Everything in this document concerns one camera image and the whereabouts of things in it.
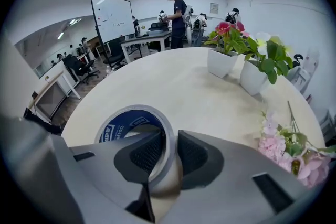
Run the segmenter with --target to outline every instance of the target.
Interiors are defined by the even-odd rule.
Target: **white flower pot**
[[[265,73],[260,72],[259,69],[251,62],[252,61],[245,61],[244,63],[240,74],[240,85],[250,95],[256,95],[268,85],[268,78]]]
[[[209,49],[208,51],[208,71],[217,77],[224,78],[233,68],[237,61],[238,54],[229,52],[225,55],[220,51],[220,48]]]

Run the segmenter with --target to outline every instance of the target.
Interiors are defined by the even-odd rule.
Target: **desk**
[[[133,37],[133,38],[130,38],[128,40],[121,42],[120,44],[121,44],[122,51],[124,52],[126,62],[127,63],[131,62],[126,47],[130,45],[138,44],[138,43],[159,41],[160,46],[161,46],[161,51],[164,51],[164,40],[170,36],[171,36],[171,32],[167,31],[161,34],[151,35],[151,36],[146,36],[146,37],[139,37],[139,38]]]
[[[95,143],[98,129],[119,109],[145,104],[161,111],[178,130],[212,135],[256,147],[261,111],[275,111],[282,126],[290,125],[287,101],[301,132],[316,147],[324,147],[319,123],[304,97],[284,77],[260,95],[250,96],[240,85],[244,56],[232,72],[220,79],[207,70],[208,48],[182,48],[152,54],[124,66],[96,85],[72,113],[62,137],[67,145]],[[170,172],[178,180],[177,161]]]
[[[67,76],[64,74],[64,72],[60,72],[58,73],[56,76],[54,76],[53,78],[50,78],[50,81],[49,82],[46,82],[46,84],[44,85],[44,87],[37,93],[37,97],[33,100],[30,101],[29,105],[28,105],[28,108],[29,109],[32,109],[33,106],[34,106],[34,103],[35,105],[38,103],[38,101],[40,101],[40,99],[43,97],[43,95],[57,82],[57,80],[60,78],[60,77],[63,77],[65,82],[67,83],[67,85],[69,85],[70,89],[72,90],[72,92],[75,94],[75,96],[78,98],[78,99],[81,99],[80,95],[77,93],[77,91],[74,89],[74,87],[71,85],[71,83],[69,82]],[[63,91],[63,93],[65,94],[66,97],[69,97],[68,93]],[[38,112],[38,111],[35,111],[36,114],[44,119],[46,122],[50,122],[50,118],[47,117],[44,113],[42,113],[41,111]]]

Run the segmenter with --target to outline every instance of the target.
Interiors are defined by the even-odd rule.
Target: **tape roll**
[[[172,166],[176,139],[168,119],[157,109],[148,105],[127,106],[110,117],[99,129],[95,143],[125,138],[139,126],[155,126],[165,135],[165,147],[162,156],[149,176],[149,189],[157,185]]]

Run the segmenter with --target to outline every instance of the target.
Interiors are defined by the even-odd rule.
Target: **floor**
[[[183,47],[190,47],[189,44],[184,44]],[[151,50],[149,52],[148,47],[147,46],[143,46],[141,47],[141,54],[142,57],[148,56],[150,54],[155,54],[157,53],[157,51],[155,50]],[[140,53],[139,51],[135,51],[131,56],[131,60],[133,60],[133,58],[140,58]],[[106,75],[106,67],[107,65],[103,64],[103,60],[104,60],[104,56],[102,55],[101,58],[97,58],[96,60],[96,68],[95,70],[100,70],[100,74],[98,74],[99,78],[97,77],[91,77],[89,78],[88,82],[89,84],[83,84],[81,83],[80,85],[78,85],[76,87],[76,91],[78,92],[78,94],[82,97],[82,99],[100,82],[104,79],[104,76]],[[65,123],[69,120],[71,114],[73,113],[73,111],[76,109],[76,107],[78,106],[78,104],[80,103],[81,100],[78,100],[77,97],[71,93],[69,95],[69,98],[67,98],[64,103],[60,106],[60,108],[58,109],[58,111],[55,113],[54,117],[52,118],[52,124],[55,125],[65,125]]]

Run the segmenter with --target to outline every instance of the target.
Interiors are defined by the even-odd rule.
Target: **potted plant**
[[[250,95],[260,92],[267,79],[275,84],[277,76],[286,76],[289,68],[293,68],[292,59],[286,55],[279,37],[258,33],[256,38],[256,41],[247,38],[249,52],[240,75],[240,85]]]
[[[244,25],[237,26],[229,22],[221,22],[216,30],[210,33],[209,40],[204,44],[216,44],[217,48],[208,51],[208,71],[217,77],[225,77],[236,63],[237,56],[248,51],[242,39]]]

